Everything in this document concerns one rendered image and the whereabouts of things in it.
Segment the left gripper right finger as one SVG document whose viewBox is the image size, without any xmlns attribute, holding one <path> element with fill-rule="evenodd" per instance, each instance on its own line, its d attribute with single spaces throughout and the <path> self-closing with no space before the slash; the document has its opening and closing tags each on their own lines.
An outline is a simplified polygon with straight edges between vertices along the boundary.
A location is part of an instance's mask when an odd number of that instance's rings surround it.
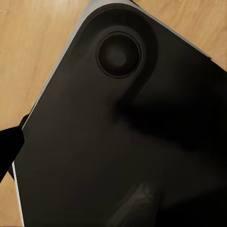
<svg viewBox="0 0 227 227">
<path fill-rule="evenodd" d="M 216 126 L 212 143 L 227 164 L 227 128 Z"/>
</svg>

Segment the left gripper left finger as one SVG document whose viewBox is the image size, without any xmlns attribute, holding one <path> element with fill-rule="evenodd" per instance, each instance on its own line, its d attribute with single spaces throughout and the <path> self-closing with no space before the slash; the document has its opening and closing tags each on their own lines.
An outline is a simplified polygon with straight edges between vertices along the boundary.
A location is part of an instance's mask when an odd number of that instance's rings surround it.
<svg viewBox="0 0 227 227">
<path fill-rule="evenodd" d="M 0 131 L 0 183 L 24 145 L 21 126 Z"/>
</svg>

